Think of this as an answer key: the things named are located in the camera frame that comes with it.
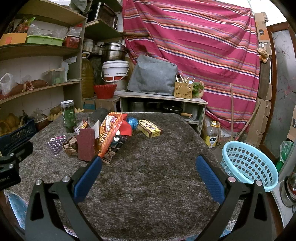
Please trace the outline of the grey low shelf table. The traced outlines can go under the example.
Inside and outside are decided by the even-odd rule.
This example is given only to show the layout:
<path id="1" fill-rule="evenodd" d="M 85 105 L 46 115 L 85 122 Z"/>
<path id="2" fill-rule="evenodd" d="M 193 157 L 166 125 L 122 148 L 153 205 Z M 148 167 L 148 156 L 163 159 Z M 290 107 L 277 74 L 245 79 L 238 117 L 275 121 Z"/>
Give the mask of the grey low shelf table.
<path id="1" fill-rule="evenodd" d="M 120 110 L 124 112 L 176 113 L 200 135 L 202 132 L 207 101 L 201 98 L 185 99 L 174 96 L 138 92 L 123 92 Z"/>

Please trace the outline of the steel pot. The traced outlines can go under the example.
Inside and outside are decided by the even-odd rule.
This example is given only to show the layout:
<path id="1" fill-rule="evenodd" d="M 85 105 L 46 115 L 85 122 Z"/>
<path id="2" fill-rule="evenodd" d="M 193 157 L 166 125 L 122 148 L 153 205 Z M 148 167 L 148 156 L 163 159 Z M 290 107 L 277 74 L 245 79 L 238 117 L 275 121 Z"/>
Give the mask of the steel pot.
<path id="1" fill-rule="evenodd" d="M 124 45 L 117 42 L 109 42 L 103 45 L 102 49 L 102 60 L 113 61 L 113 60 L 124 60 L 127 53 L 127 49 Z"/>

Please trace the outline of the red foil wrapper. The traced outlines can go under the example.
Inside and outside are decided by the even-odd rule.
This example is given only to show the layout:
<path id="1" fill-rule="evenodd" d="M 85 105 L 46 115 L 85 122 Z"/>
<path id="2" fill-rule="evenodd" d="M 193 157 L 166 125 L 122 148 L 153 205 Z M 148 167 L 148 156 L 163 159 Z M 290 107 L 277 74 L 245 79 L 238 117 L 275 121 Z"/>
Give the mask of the red foil wrapper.
<path id="1" fill-rule="evenodd" d="M 131 125 L 125 120 L 122 121 L 119 131 L 121 136 L 132 136 L 133 132 Z"/>

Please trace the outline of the orange white cartoon wrapper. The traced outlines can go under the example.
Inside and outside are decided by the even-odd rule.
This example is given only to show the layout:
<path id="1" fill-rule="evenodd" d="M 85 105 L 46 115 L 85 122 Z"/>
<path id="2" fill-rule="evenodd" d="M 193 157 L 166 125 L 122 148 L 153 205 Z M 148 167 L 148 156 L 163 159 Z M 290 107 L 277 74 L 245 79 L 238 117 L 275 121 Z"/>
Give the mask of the orange white cartoon wrapper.
<path id="1" fill-rule="evenodd" d="M 74 131 L 78 135 L 81 130 L 87 129 L 89 127 L 90 127 L 89 123 L 86 120 L 82 120 L 74 127 Z"/>

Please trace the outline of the steel bowls stack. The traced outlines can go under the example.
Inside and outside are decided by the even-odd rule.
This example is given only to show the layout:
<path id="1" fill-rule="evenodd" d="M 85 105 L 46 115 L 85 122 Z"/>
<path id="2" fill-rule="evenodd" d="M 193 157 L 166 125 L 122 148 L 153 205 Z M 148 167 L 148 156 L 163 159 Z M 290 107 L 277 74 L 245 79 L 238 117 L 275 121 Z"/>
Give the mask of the steel bowls stack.
<path id="1" fill-rule="evenodd" d="M 295 205 L 295 172 L 285 177 L 280 187 L 281 200 L 286 207 Z"/>

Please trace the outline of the blue plastic bag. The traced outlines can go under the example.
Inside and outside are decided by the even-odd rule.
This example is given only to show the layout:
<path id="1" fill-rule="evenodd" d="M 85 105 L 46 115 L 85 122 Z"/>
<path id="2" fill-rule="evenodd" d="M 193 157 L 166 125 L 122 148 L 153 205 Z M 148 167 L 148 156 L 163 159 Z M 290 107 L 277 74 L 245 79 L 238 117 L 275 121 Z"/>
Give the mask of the blue plastic bag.
<path id="1" fill-rule="evenodd" d="M 127 123 L 132 127 L 132 130 L 135 131 L 138 127 L 138 120 L 134 117 L 127 117 L 126 118 Z"/>

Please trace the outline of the green lidded jar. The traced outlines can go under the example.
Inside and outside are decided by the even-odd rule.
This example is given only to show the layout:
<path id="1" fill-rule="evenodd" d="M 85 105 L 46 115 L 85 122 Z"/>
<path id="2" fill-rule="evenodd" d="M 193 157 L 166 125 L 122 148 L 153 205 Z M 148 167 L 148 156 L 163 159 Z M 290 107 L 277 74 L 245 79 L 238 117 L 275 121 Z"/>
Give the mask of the green lidded jar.
<path id="1" fill-rule="evenodd" d="M 62 117 L 66 132 L 73 133 L 76 126 L 76 116 L 74 108 L 74 100 L 65 100 L 60 103 L 62 109 Z"/>

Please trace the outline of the yellow red cardboard box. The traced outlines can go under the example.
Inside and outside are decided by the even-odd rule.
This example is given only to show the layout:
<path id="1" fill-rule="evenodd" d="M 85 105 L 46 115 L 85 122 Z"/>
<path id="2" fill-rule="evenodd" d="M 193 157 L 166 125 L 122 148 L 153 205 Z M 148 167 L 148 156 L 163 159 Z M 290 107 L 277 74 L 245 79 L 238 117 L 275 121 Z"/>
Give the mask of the yellow red cardboard box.
<path id="1" fill-rule="evenodd" d="M 148 138 L 159 137 L 163 130 L 148 120 L 139 120 L 137 128 Z"/>

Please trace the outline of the large amber oil jug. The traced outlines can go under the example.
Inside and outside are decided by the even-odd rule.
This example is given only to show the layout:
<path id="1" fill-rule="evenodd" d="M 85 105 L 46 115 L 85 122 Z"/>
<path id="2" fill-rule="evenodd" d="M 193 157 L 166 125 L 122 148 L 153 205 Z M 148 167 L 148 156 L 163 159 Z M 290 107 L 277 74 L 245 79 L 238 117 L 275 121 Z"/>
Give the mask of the large amber oil jug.
<path id="1" fill-rule="evenodd" d="M 92 66 L 92 63 L 88 60 L 89 56 L 90 56 L 89 52 L 82 53 L 81 89 L 82 89 L 83 98 L 90 98 L 94 95 L 93 66 Z"/>

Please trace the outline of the brown paper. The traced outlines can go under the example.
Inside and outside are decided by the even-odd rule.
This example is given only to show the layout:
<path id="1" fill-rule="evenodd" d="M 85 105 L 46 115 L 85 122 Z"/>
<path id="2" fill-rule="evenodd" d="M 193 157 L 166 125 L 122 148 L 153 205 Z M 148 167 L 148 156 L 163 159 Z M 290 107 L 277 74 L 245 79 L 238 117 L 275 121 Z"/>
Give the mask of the brown paper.
<path id="1" fill-rule="evenodd" d="M 70 137 L 67 141 L 63 142 L 62 149 L 68 156 L 78 156 L 78 142 L 76 137 Z"/>

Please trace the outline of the green bagged trash bin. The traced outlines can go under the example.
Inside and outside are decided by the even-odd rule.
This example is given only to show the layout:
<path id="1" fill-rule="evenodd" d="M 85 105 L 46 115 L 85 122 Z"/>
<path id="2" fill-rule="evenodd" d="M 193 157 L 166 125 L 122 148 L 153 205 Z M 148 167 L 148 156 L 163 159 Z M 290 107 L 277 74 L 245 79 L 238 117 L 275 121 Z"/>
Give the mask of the green bagged trash bin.
<path id="1" fill-rule="evenodd" d="M 278 158 L 278 161 L 276 163 L 276 169 L 279 173 L 281 168 L 283 167 L 285 161 L 287 160 L 290 151 L 293 147 L 293 142 L 291 141 L 283 141 L 280 145 L 280 156 Z"/>

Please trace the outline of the orange snack bag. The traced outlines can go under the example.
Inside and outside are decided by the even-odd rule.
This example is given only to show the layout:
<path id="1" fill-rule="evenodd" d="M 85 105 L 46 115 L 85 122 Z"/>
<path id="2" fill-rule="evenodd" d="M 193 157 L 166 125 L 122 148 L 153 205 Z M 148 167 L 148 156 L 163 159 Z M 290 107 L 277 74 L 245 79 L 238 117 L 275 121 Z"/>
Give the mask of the orange snack bag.
<path id="1" fill-rule="evenodd" d="M 119 130 L 122 121 L 126 118 L 126 113 L 111 112 L 107 114 L 99 128 L 100 136 L 98 141 L 100 150 L 98 156 L 100 156 L 101 158 L 104 157 L 111 142 L 113 141 L 113 138 L 115 137 L 116 132 Z"/>

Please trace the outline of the yellow chopstick holder box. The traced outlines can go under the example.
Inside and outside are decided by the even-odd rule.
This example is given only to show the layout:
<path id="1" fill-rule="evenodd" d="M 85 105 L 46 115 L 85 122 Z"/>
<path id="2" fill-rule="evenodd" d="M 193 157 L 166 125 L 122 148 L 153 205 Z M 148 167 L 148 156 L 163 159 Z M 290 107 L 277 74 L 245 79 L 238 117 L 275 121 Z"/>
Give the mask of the yellow chopstick holder box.
<path id="1" fill-rule="evenodd" d="M 193 94 L 193 85 L 183 82 L 175 82 L 174 97 L 191 99 Z"/>

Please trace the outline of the black ribbed cup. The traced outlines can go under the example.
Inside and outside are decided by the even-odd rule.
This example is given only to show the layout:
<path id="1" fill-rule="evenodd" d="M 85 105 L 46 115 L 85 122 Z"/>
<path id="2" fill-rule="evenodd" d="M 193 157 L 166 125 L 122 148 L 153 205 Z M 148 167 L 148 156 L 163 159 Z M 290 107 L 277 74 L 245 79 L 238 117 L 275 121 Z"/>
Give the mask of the black ribbed cup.
<path id="1" fill-rule="evenodd" d="M 96 123 L 100 121 L 101 123 L 104 121 L 105 117 L 109 114 L 109 110 L 105 108 L 98 108 L 88 117 L 88 121 L 91 123 Z"/>

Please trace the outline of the yellow label oil bottle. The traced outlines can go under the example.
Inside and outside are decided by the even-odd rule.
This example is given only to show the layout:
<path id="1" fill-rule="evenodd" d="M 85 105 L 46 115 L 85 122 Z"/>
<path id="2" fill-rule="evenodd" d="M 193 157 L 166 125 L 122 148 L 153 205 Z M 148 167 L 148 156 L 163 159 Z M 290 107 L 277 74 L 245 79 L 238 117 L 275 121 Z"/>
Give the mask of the yellow label oil bottle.
<path id="1" fill-rule="evenodd" d="M 212 149 L 216 147 L 220 135 L 220 123 L 218 121 L 212 120 L 210 121 L 210 126 L 206 128 L 203 140 L 205 141 L 206 145 Z"/>

